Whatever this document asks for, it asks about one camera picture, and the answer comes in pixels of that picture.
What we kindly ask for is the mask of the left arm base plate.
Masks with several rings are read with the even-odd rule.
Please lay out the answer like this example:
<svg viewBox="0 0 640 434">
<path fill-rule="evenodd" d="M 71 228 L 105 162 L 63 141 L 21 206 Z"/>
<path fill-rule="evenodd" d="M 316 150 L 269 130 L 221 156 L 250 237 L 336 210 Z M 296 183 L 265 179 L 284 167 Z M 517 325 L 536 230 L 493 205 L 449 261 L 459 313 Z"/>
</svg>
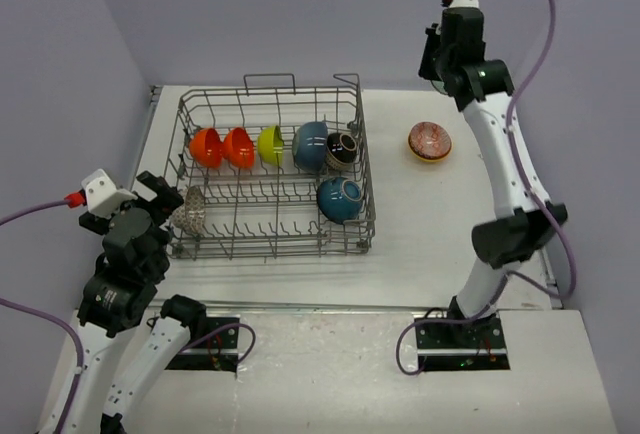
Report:
<svg viewBox="0 0 640 434">
<path fill-rule="evenodd" d="M 196 347 L 177 354 L 166 366 L 172 371 L 237 372 L 237 328 L 227 328 Z"/>
</svg>

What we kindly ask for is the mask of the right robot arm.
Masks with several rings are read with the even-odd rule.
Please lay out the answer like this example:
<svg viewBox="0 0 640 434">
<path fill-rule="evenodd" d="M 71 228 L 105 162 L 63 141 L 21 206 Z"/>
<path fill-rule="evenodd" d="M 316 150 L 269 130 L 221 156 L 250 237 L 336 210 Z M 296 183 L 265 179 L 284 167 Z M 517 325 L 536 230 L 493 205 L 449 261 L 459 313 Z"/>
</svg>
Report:
<svg viewBox="0 0 640 434">
<path fill-rule="evenodd" d="M 447 7 L 427 28 L 419 75 L 454 99 L 479 146 L 489 176 L 495 218 L 471 232 L 476 254 L 462 290 L 436 327 L 467 347 L 493 317 L 509 275 L 543 248 L 553 226 L 568 219 L 535 180 L 535 170 L 508 107 L 514 86 L 506 64 L 484 57 L 484 15 L 477 7 Z"/>
</svg>

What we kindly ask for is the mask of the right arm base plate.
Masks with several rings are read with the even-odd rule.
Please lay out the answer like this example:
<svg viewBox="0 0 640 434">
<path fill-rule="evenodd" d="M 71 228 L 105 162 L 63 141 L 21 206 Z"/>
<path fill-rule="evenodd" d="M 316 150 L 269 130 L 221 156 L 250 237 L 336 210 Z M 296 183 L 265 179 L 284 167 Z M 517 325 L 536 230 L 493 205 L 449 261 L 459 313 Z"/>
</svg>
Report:
<svg viewBox="0 0 640 434">
<path fill-rule="evenodd" d="M 464 326 L 429 323 L 414 332 L 420 372 L 510 369 L 504 331 L 497 315 Z"/>
</svg>

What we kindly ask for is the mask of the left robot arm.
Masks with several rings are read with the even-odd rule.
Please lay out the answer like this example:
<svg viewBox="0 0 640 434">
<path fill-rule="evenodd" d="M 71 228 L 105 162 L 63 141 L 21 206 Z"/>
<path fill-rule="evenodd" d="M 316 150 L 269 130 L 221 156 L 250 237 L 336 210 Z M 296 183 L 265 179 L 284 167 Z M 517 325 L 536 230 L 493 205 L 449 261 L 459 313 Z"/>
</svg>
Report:
<svg viewBox="0 0 640 434">
<path fill-rule="evenodd" d="M 175 295 L 129 366 L 117 370 L 170 267 L 163 225 L 183 205 L 178 190 L 148 171 L 137 175 L 151 200 L 120 188 L 102 169 L 85 178 L 80 225 L 102 238 L 94 275 L 85 284 L 76 331 L 80 354 L 43 433 L 122 433 L 133 410 L 182 348 L 208 333 L 205 306 Z"/>
</svg>

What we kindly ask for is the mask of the orange bowl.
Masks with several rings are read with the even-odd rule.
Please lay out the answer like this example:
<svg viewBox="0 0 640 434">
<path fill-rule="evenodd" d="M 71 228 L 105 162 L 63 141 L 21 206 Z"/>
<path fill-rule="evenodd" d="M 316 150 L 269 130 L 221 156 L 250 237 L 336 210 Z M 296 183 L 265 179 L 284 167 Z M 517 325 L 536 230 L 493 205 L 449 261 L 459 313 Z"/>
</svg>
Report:
<svg viewBox="0 0 640 434">
<path fill-rule="evenodd" d="M 223 141 L 223 154 L 228 162 L 239 169 L 250 169 L 255 163 L 255 149 L 247 131 L 236 127 L 229 131 Z"/>
<path fill-rule="evenodd" d="M 189 152 L 202 167 L 217 169 L 223 161 L 223 143 L 214 128 L 199 130 L 189 142 Z"/>
</svg>

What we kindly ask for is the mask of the yellow bowl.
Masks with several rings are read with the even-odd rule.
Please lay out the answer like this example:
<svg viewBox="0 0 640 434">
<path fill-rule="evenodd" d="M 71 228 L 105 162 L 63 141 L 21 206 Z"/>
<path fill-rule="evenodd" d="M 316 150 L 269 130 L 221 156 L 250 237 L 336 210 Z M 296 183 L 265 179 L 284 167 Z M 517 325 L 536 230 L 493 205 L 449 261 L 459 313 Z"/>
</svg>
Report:
<svg viewBox="0 0 640 434">
<path fill-rule="evenodd" d="M 412 147 L 409 147 L 409 152 L 418 160 L 420 160 L 421 162 L 425 162 L 425 163 L 438 163 L 441 161 L 444 161 L 449 154 L 451 153 L 451 151 L 447 151 L 444 153 L 440 153 L 439 155 L 427 155 L 422 151 L 417 151 L 414 150 Z"/>
</svg>

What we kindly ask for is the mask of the lime green bowl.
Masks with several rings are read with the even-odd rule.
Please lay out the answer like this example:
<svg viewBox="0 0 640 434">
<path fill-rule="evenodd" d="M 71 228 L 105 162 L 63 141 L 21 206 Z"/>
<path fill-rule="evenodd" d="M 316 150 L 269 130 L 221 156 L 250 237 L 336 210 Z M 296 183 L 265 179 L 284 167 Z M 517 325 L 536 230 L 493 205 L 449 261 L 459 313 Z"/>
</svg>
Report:
<svg viewBox="0 0 640 434">
<path fill-rule="evenodd" d="M 261 131 L 257 140 L 257 151 L 264 163 L 275 167 L 282 166 L 284 140 L 279 125 L 272 125 Z"/>
</svg>

